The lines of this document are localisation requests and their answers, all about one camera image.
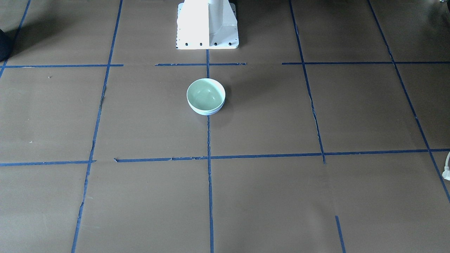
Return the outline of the blue bowl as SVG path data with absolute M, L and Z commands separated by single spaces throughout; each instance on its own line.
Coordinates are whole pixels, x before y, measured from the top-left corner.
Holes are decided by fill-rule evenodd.
M 211 110 L 201 110 L 200 108 L 197 108 L 197 107 L 192 106 L 192 105 L 190 105 L 190 107 L 197 114 L 200 114 L 200 115 L 203 115 L 203 116 L 209 116 L 209 115 L 215 114 L 218 111 L 220 111 L 224 104 L 225 104 L 225 101 L 223 101 L 220 105 L 218 105 L 216 108 L 211 109 Z

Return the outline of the green bowl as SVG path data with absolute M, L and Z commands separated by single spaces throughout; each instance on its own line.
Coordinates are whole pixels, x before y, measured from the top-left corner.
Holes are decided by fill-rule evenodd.
M 220 82 L 211 78 L 202 78 L 190 84 L 186 98 L 189 106 L 211 110 L 225 101 L 226 91 Z

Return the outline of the blue saucepan with lid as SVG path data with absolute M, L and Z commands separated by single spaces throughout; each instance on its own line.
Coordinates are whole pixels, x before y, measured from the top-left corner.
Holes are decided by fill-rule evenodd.
M 13 51 L 13 42 L 7 36 L 7 34 L 0 30 L 0 61 L 5 61 L 8 59 Z

